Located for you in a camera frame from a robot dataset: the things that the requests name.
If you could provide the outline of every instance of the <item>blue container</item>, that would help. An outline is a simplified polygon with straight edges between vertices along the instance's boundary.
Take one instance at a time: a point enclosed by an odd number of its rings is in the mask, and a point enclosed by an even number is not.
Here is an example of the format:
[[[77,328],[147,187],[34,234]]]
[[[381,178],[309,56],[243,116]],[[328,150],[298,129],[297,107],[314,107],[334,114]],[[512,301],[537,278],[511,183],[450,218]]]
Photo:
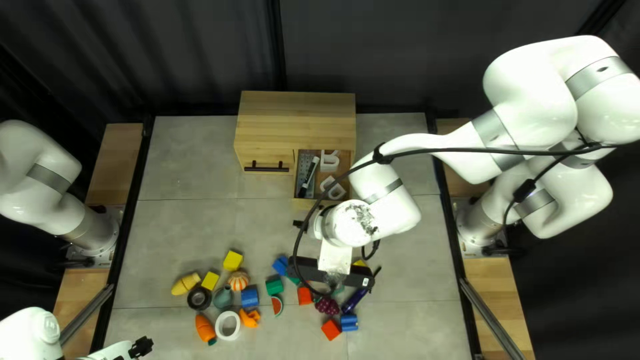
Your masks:
[[[242,300],[242,307],[258,306],[258,289],[246,288],[240,292],[240,298]]]
[[[342,331],[356,331],[358,330],[358,317],[355,315],[342,315],[340,317],[340,326]]]
[[[368,289],[362,288],[358,289],[353,295],[342,305],[342,313],[349,314],[353,311],[353,308],[358,305],[360,300],[369,292]]]

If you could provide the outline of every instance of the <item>teal vase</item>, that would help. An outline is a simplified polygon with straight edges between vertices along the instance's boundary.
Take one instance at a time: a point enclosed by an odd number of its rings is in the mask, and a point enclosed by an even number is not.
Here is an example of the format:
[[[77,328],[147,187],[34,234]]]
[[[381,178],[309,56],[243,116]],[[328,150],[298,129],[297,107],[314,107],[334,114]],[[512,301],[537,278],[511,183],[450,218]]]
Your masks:
[[[226,284],[223,288],[218,289],[213,295],[213,306],[220,310],[230,307],[234,303],[234,292],[231,291],[231,285]]]

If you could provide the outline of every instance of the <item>drawer handle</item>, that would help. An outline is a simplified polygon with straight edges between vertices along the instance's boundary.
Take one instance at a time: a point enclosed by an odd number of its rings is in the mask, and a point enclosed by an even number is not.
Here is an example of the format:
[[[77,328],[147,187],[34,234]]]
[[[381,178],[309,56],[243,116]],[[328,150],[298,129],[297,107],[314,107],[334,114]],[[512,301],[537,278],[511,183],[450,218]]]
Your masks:
[[[255,160],[251,164],[250,167],[244,167],[244,171],[289,172],[288,167],[282,167],[282,161],[278,162],[278,167],[257,167],[255,166]]]

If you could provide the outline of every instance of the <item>orange striped ball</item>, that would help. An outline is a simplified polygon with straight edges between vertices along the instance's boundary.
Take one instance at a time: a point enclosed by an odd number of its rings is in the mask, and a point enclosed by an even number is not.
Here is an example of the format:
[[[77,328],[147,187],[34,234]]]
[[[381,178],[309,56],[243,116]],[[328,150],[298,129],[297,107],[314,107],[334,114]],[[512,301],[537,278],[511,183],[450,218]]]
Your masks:
[[[244,271],[236,271],[229,276],[229,285],[234,291],[241,291],[249,285],[249,275]]]

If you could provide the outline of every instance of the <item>wooden cabinet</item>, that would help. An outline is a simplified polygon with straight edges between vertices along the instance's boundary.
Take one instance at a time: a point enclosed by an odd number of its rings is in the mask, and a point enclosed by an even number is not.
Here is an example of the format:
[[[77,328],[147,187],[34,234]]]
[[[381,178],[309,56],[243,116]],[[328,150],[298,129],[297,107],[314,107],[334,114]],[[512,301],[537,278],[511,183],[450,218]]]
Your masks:
[[[242,92],[234,149],[246,174],[295,177],[301,149],[340,150],[348,169],[355,148],[354,94]]]

